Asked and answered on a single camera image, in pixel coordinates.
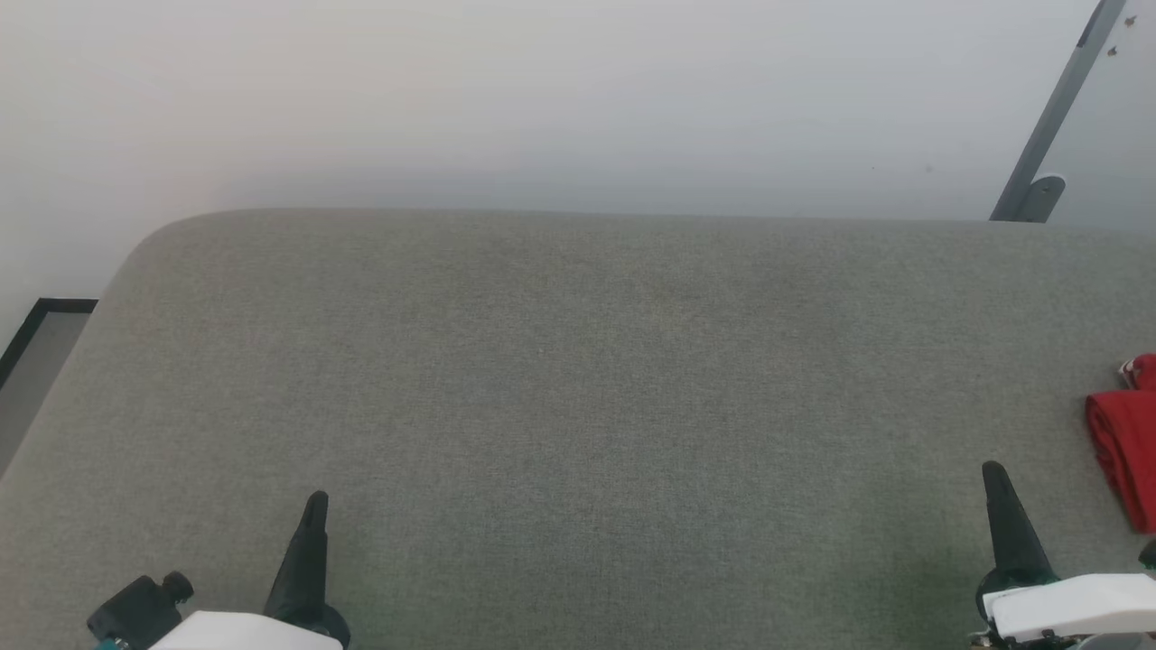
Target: white plastic housing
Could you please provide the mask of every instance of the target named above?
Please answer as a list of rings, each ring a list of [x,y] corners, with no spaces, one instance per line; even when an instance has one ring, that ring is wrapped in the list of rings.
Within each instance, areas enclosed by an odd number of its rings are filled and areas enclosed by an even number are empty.
[[[1143,574],[1090,574],[1043,586],[984,594],[1000,636],[1044,637],[1156,630],[1156,581]]]
[[[259,614],[193,612],[151,650],[341,650],[341,643]]]

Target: white wall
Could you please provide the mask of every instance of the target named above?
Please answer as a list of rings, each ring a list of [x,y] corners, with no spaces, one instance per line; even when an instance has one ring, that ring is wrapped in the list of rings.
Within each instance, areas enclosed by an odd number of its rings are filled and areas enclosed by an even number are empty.
[[[1039,168],[1067,182],[1048,224],[1156,234],[1154,66],[1156,0],[1129,0]]]
[[[0,341],[227,208],[986,219],[1094,6],[0,0]]]

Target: red cloth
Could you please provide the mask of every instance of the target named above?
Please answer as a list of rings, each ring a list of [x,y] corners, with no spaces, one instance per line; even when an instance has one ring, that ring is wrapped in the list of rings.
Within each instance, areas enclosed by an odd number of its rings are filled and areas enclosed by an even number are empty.
[[[1156,354],[1138,356],[1125,372],[1136,390],[1088,396],[1084,411],[1096,460],[1132,525],[1156,533]]]

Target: gray fabric surface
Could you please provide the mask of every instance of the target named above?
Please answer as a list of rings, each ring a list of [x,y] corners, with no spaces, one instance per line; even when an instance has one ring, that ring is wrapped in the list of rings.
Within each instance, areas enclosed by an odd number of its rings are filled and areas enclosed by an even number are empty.
[[[324,488],[357,648],[962,648],[1005,463],[1134,570],[1083,397],[1156,242],[1008,223],[250,212],[129,257],[0,479],[0,630],[257,611]]]

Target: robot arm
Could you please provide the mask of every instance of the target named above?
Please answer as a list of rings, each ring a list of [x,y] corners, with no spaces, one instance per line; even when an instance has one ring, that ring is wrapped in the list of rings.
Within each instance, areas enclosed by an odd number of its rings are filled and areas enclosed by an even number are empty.
[[[1090,648],[1098,635],[1156,629],[1156,581],[1146,574],[1090,574],[1060,579],[1002,465],[984,464],[995,568],[976,604],[988,630],[973,648]],[[1141,554],[1156,553],[1156,544]]]
[[[264,615],[195,612],[181,621],[177,605],[193,596],[179,573],[157,585],[141,576],[88,619],[97,650],[343,650],[349,627],[325,603],[329,497],[313,493],[289,541]]]

